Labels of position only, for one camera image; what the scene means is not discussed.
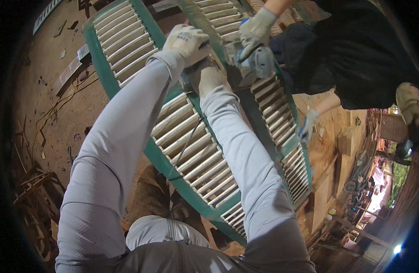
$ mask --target pants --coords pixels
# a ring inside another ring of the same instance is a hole
[[[130,251],[144,244],[181,240],[211,248],[200,214],[176,190],[170,197],[165,177],[152,165],[137,181],[126,221],[132,223],[126,236]]]

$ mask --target gray long-sleeve shirt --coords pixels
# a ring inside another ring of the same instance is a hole
[[[99,115],[71,169],[61,207],[56,271],[314,272],[281,177],[241,118],[238,98],[224,86],[202,98],[201,108],[242,193],[244,255],[230,257],[174,241],[126,251],[120,220],[136,161],[183,68],[178,53],[156,53]]]

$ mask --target dirt floor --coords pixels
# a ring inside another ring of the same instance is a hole
[[[95,13],[92,7],[90,7],[90,13]],[[61,35],[54,38],[55,30],[64,20],[67,20],[67,22]],[[68,30],[67,28],[76,20],[78,20],[76,29]],[[51,90],[53,84],[69,63],[76,57],[77,50],[85,43],[82,33],[82,25],[85,21],[85,12],[78,10],[76,1],[62,1],[45,20],[43,25],[41,25],[33,37],[32,43],[27,46],[30,64],[24,66],[19,76],[14,79],[16,80],[15,111],[13,113],[15,129],[16,131],[20,131],[20,123],[23,123],[26,118],[25,133],[29,142],[29,149],[32,152],[33,161],[43,170],[56,172],[64,187],[67,187],[70,179],[71,157],[68,154],[68,147],[71,148],[72,156],[77,155],[85,139],[84,129],[92,126],[98,115],[109,102],[100,81],[96,80],[97,74],[92,65],[88,68],[88,71],[90,73],[93,72],[93,74],[86,79],[81,87],[92,81],[94,82],[75,94],[56,115],[53,115],[52,119],[47,120],[45,123],[42,129],[46,140],[44,147],[42,148],[38,140],[34,140],[34,138],[37,130],[41,128],[45,120],[45,118],[41,120],[40,118],[47,114],[53,104],[59,100],[54,95],[55,92]],[[175,24],[184,21],[185,16],[180,14],[160,20],[158,23],[163,33],[167,34]],[[66,51],[65,56],[60,58],[64,50]],[[48,83],[47,86],[38,84],[40,77]],[[63,97],[70,95],[71,92],[72,88],[69,88]],[[302,123],[302,114],[306,114],[309,109],[312,109],[326,95],[315,95],[310,98],[307,95],[295,97]],[[359,116],[360,120],[364,122],[366,112],[355,111],[353,116],[354,118]],[[316,133],[313,135],[312,141],[308,144],[310,163],[316,173],[313,177],[313,182],[316,181],[336,154],[336,136],[346,126],[346,111],[341,107],[326,113],[318,120],[317,130],[324,128],[325,134],[321,138]],[[360,137],[364,133],[363,128],[364,125],[359,127],[358,134]],[[21,154],[24,165],[27,168],[32,167],[26,148],[23,148]],[[134,182],[148,164],[148,159],[142,156],[137,163]],[[134,192],[131,188],[128,200],[133,200],[133,196]],[[298,213],[301,227],[305,225],[302,213],[303,215],[305,214],[304,211]],[[205,226],[209,229],[211,224],[205,220]],[[227,251],[231,255],[239,255],[242,252],[243,248],[237,243],[232,243],[232,247]]]

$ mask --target yellow extension cord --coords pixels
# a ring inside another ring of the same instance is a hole
[[[93,73],[94,73],[95,71],[93,71],[93,72],[91,72],[88,76],[87,76],[87,78],[86,79],[88,79]],[[82,91],[82,90],[84,90],[88,85],[90,85],[90,84],[92,84],[93,82],[95,82],[96,80],[98,80],[99,78],[97,78],[97,79],[93,79],[90,83],[88,83],[87,85],[85,85],[84,87],[82,87],[81,89],[79,89],[78,87],[81,85],[81,84],[83,84],[83,82],[86,80],[86,79],[84,79],[83,81],[81,81],[80,83],[79,83],[79,79],[77,79],[76,78],[76,85],[71,85],[72,87],[73,87],[73,92],[70,94],[70,95],[68,95],[68,96],[66,96],[66,97],[64,97],[64,98],[60,98],[57,102],[55,102],[55,104],[49,109],[49,111],[47,111],[42,117],[40,117],[38,120],[37,120],[37,122],[35,123],[35,129],[37,128],[37,124],[38,124],[38,122],[40,121],[40,120],[42,120],[46,115],[47,115],[47,118],[46,118],[46,120],[44,121],[44,123],[43,123],[43,125],[41,126],[41,128],[40,129],[37,129],[37,132],[35,133],[35,136],[33,137],[33,142],[32,142],[32,151],[31,151],[31,154],[32,154],[32,160],[33,160],[33,148],[34,148],[34,146],[35,146],[35,141],[36,141],[36,139],[37,139],[37,135],[38,135],[38,132],[40,132],[40,130],[42,130],[45,126],[46,126],[46,122],[49,120],[49,118],[51,118],[52,117],[52,115],[55,113],[55,112],[58,112],[63,106],[64,106],[64,104],[66,104],[67,102],[69,102],[72,98],[73,98],[73,96],[76,94],[76,93],[78,93],[78,92],[80,92],[80,91]],[[64,101],[58,108],[57,108],[57,106],[58,106],[58,104],[61,102],[61,101]]]

